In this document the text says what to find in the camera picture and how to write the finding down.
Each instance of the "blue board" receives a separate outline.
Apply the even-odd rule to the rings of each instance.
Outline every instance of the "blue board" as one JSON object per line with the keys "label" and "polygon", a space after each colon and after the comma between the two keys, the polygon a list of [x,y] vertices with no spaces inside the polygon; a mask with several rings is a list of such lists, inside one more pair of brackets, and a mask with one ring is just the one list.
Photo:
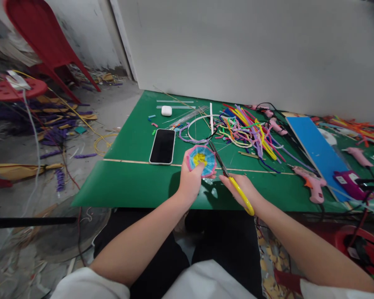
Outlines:
{"label": "blue board", "polygon": [[[289,117],[286,119],[307,154],[312,159],[316,169],[327,181],[327,185],[346,193],[332,176],[334,175],[334,171],[343,172],[349,169],[321,135],[314,122],[308,117]],[[330,191],[340,202],[349,200],[339,193]]]}

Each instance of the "wooden stick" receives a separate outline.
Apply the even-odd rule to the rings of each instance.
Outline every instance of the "wooden stick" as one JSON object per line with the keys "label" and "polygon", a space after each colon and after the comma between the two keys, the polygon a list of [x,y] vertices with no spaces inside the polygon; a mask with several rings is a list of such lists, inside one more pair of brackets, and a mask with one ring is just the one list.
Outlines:
{"label": "wooden stick", "polygon": [[239,152],[241,155],[243,156],[247,156],[247,157],[251,157],[251,158],[255,158],[255,159],[259,159],[258,156],[254,155],[254,154],[247,154],[245,152]]}
{"label": "wooden stick", "polygon": [[[118,159],[103,159],[102,161],[108,161],[108,162],[122,162],[122,163],[137,163],[137,164],[150,164],[145,161],[130,161],[130,160],[118,160]],[[177,166],[181,167],[180,164],[171,164],[170,166]],[[268,172],[268,171],[263,171],[263,170],[251,170],[251,169],[235,169],[235,168],[227,168],[227,170],[232,170],[232,171],[241,171],[241,172],[260,172],[260,173],[271,173],[271,174],[276,174],[276,172]],[[289,172],[281,172],[280,174],[289,174],[289,175],[295,175],[295,173],[289,173]]]}

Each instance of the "scissor blade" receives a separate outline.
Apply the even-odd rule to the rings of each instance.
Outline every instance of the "scissor blade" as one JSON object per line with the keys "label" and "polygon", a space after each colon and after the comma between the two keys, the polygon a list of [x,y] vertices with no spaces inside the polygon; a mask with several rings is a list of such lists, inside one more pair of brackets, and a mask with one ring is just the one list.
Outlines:
{"label": "scissor blade", "polygon": [[223,161],[221,160],[220,156],[219,156],[219,153],[217,152],[216,148],[215,148],[215,145],[213,144],[212,141],[209,141],[209,146],[211,147],[212,151],[215,152],[215,157],[217,158],[217,161],[219,162],[220,164],[220,167],[221,169],[223,170],[224,172],[224,175],[226,177],[229,177],[229,173],[227,172],[227,168],[224,166],[223,164]]}

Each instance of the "phone screen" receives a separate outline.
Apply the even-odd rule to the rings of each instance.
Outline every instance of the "phone screen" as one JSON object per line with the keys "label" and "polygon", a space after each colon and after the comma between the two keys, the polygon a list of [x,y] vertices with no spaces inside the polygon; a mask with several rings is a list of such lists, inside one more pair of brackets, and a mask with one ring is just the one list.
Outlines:
{"label": "phone screen", "polygon": [[175,137],[176,132],[173,130],[157,130],[151,151],[150,163],[172,163]]}

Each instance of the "white sleeve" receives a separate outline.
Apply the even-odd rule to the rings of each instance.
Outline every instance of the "white sleeve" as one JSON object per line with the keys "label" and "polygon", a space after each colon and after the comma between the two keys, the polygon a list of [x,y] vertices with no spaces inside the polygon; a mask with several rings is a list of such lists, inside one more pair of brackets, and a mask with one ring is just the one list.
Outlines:
{"label": "white sleeve", "polygon": [[90,268],[81,268],[64,277],[51,299],[130,299],[127,286],[101,277]]}
{"label": "white sleeve", "polygon": [[321,287],[305,279],[300,280],[300,290],[305,299],[374,299],[374,294],[371,293],[336,287]]}

